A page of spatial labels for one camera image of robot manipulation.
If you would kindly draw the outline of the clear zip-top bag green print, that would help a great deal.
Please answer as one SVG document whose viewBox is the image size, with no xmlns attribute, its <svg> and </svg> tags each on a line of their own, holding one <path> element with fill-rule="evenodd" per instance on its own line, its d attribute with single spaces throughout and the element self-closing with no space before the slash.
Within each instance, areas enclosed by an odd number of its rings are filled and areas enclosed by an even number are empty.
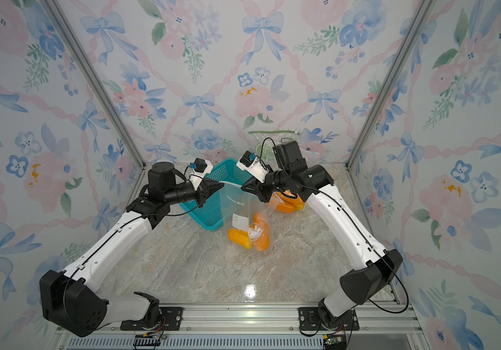
<svg viewBox="0 0 501 350">
<path fill-rule="evenodd" d="M 251 131 L 248 134 L 252 141 L 251 151 L 255 155 L 259 155 L 266 164 L 274 164 L 275 153 L 274 145 L 278 145 L 287 141 L 297 141 L 301 136 L 300 130 L 283 130 L 283 131 Z"/>
</svg>

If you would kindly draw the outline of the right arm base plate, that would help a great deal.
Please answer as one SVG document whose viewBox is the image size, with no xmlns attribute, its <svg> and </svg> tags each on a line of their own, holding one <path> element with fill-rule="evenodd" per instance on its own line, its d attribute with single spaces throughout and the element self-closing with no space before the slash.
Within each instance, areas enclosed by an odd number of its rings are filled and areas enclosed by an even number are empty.
<svg viewBox="0 0 501 350">
<path fill-rule="evenodd" d="M 300 307 L 297 309 L 301 331 L 334 331 L 359 330 L 356 311 L 351 309 L 340 316 L 333 316 L 328 311 L 319 307 Z"/>
</svg>

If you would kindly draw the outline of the teal plastic mesh basket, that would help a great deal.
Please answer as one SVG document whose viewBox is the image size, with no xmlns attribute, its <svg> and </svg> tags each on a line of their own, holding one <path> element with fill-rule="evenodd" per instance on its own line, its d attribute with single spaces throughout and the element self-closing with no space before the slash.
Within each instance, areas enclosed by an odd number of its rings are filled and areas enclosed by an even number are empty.
<svg viewBox="0 0 501 350">
<path fill-rule="evenodd" d="M 251 175 L 239 169 L 235 159 L 229 158 L 215 165 L 211 173 L 205 177 L 218 182 L 226 182 L 229 186 L 234 185 L 236 188 L 240 188 L 251 178 Z M 189 212 L 189 216 L 205 230 L 218 230 L 223 225 L 221 194 L 218 192 L 212 195 L 202 208 L 197 208 L 195 201 L 179 204 L 179 206 L 184 211 L 193 209 L 193 211 Z"/>
</svg>

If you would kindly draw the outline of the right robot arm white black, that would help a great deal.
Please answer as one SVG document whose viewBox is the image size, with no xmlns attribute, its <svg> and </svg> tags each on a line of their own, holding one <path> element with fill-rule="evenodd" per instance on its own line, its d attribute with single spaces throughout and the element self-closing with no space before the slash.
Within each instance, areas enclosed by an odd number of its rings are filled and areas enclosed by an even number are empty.
<svg viewBox="0 0 501 350">
<path fill-rule="evenodd" d="M 308 165 L 296 141 L 273 147 L 278 169 L 274 170 L 252 152 L 245 152 L 237 167 L 251 178 L 242 190 L 267 203 L 276 192 L 297 195 L 322 218 L 344 249 L 351 270 L 340 277 L 339 287 L 319 302 L 323 326 L 339 328 L 356 306 L 371 299 L 398 278 L 403 263 L 396 249 L 386 249 L 360 222 L 345 202 L 329 172 L 321 165 Z"/>
</svg>

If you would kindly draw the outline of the orange mango top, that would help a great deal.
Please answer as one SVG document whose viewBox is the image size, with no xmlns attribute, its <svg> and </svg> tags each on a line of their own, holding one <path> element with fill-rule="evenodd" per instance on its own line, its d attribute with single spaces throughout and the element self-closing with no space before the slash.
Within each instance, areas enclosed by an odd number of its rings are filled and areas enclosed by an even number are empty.
<svg viewBox="0 0 501 350">
<path fill-rule="evenodd" d="M 288 198 L 280 192 L 275 192 L 272 195 L 268 206 L 276 209 L 279 212 L 289 214 L 295 211 L 302 210 L 305 206 L 305 203 L 300 197 Z"/>
</svg>

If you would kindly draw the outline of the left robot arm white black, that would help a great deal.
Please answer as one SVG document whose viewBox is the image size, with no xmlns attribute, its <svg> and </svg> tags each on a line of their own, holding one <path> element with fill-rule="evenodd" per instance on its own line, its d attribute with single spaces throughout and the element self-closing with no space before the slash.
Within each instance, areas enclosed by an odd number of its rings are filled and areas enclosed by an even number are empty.
<svg viewBox="0 0 501 350">
<path fill-rule="evenodd" d="M 79 337 L 115 322 L 134 322 L 145 330 L 159 329 L 159 299 L 136 292 L 129 297 L 97 295 L 107 275 L 142 237 L 150 233 L 172 206 L 193 201 L 201 208 L 224 186 L 208 178 L 209 160 L 198 158 L 186 173 L 170 162 L 152 165 L 148 184 L 119 220 L 95 245 L 63 270 L 47 271 L 39 282 L 43 317 Z"/>
</svg>

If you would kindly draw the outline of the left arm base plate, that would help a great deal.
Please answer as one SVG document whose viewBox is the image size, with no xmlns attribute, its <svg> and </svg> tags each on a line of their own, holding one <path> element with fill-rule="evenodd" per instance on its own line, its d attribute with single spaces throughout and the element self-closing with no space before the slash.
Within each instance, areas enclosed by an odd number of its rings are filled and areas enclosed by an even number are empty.
<svg viewBox="0 0 501 350">
<path fill-rule="evenodd" d="M 178 331 L 183 318 L 182 307 L 153 307 L 138 321 L 123 321 L 122 331 Z"/>
</svg>

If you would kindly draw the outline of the small yellow mango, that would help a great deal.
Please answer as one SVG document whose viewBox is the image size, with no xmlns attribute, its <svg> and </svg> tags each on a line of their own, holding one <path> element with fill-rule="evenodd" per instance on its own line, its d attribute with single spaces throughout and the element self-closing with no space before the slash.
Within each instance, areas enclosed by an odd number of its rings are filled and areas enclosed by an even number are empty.
<svg viewBox="0 0 501 350">
<path fill-rule="evenodd" d="M 228 230 L 228 238 L 232 243 L 237 244 L 245 249 L 250 249 L 252 247 L 252 243 L 247 231 L 238 230 L 234 227 L 231 227 Z"/>
</svg>

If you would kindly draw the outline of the aluminium front rail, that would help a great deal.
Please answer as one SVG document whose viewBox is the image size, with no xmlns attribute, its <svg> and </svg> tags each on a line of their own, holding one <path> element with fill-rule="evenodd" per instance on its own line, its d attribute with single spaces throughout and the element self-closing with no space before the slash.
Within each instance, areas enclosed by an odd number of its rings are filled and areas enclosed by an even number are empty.
<svg viewBox="0 0 501 350">
<path fill-rule="evenodd" d="M 167 305 L 171 325 L 148 335 L 119 323 L 80 338 L 59 328 L 48 349 L 428 349 L 413 308 L 357 306 L 343 325 L 321 326 L 313 304 Z"/>
</svg>

